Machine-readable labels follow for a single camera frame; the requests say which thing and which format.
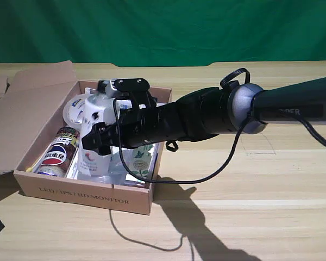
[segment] white container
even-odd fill
[[[81,126],[81,138],[87,135],[92,126],[99,122],[105,122],[106,125],[115,123],[115,114],[113,110],[113,98],[108,98],[101,87],[97,89],[97,93],[89,96],[85,100],[83,120]],[[78,154],[78,171],[82,179],[94,179],[96,177],[106,177],[106,183],[119,184],[118,177],[109,175],[109,165],[111,161],[111,153],[105,156],[99,155],[95,151],[83,149],[82,140],[80,140]]]

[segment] box lid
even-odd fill
[[[0,78],[1,92],[3,82],[4,78]],[[70,61],[16,74],[0,98],[0,173],[19,166],[46,122],[65,104],[76,83]]]

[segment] cable clip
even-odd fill
[[[165,147],[166,147],[167,150],[172,151],[172,152],[175,152],[175,151],[177,151],[179,149],[179,146],[178,146],[178,144],[176,143],[175,140],[167,141],[165,143]]]

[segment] wood grain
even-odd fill
[[[32,66],[0,64],[0,74],[12,77]],[[218,86],[239,67],[250,70],[252,82],[264,89],[326,76],[326,61],[169,68],[75,64],[79,79],[143,77],[172,88],[173,100]],[[326,138],[326,126],[317,129]],[[225,160],[233,138],[164,151],[159,175],[203,177]],[[300,125],[243,135],[230,165],[206,183],[157,185],[150,216],[29,198],[14,188],[14,179],[0,179],[6,226],[0,261],[326,260],[326,149]]]

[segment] black cable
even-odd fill
[[[237,143],[238,143],[238,140],[239,140],[239,137],[241,135],[241,133],[243,132],[245,126],[247,125],[247,123],[249,122],[250,118],[246,118],[241,127],[239,128],[239,130],[237,131],[236,135],[235,135],[235,138],[234,138],[234,142],[233,142],[233,145],[232,145],[232,149],[230,150],[230,153],[228,155],[228,158],[226,159],[226,161],[222,164],[222,166],[220,168],[218,168],[214,173],[204,177],[204,178],[201,178],[201,179],[196,179],[194,181],[156,181],[156,180],[153,180],[153,179],[145,179],[145,178],[141,178],[141,177],[138,177],[137,175],[135,175],[128,167],[128,165],[125,163],[124,161],[124,158],[123,158],[123,153],[122,153],[122,137],[121,137],[121,128],[120,128],[120,120],[118,119],[118,113],[117,113],[117,108],[116,108],[116,101],[119,100],[118,98],[115,98],[112,105],[114,107],[114,112],[115,112],[115,118],[116,118],[116,123],[117,123],[117,131],[118,131],[118,148],[119,148],[119,153],[120,153],[120,159],[121,159],[121,162],[122,162],[122,165],[123,167],[125,168],[125,170],[130,174],[132,175],[133,177],[135,177],[136,179],[140,180],[140,181],[144,181],[144,182],[148,182],[148,183],[170,183],[170,184],[196,184],[196,183],[201,183],[201,182],[204,182],[204,181],[208,181],[210,180],[211,178],[215,177],[217,174],[219,174],[221,171],[223,171],[226,166],[229,164],[229,162],[231,161],[233,155],[234,155],[234,152],[235,152],[235,149],[236,149],[236,146],[237,146]]]
[[[300,123],[303,124],[303,126],[308,130],[308,132],[310,133],[310,135],[316,139],[320,144],[322,144],[323,146],[326,147],[326,139],[324,137],[322,137],[314,128],[313,126],[310,124],[309,121],[307,121],[304,117],[300,116],[300,115],[296,115],[293,113],[287,113],[285,111],[282,110],[270,110],[274,113],[278,113],[282,116],[286,116],[286,117],[290,117],[295,119],[296,121],[299,121]]]
[[[250,82],[250,72],[246,70],[245,68],[239,68],[235,70],[234,72],[231,72],[228,74],[226,77],[224,77],[220,81],[220,86],[225,87],[231,80],[233,80],[235,77],[238,75],[241,75],[242,73],[245,73],[245,82],[244,83],[249,83]]]

